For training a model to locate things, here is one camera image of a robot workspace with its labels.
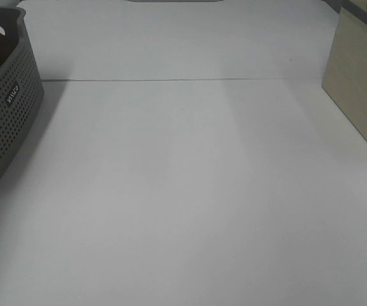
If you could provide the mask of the grey perforated plastic basket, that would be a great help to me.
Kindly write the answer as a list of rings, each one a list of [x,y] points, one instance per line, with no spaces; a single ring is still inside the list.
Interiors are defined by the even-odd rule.
[[[31,130],[44,96],[24,17],[22,8],[0,6],[3,36],[14,46],[0,64],[0,179]]]

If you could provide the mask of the beige storage box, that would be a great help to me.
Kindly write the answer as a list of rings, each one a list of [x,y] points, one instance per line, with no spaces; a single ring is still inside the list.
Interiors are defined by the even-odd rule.
[[[367,1],[342,1],[322,88],[367,142]]]

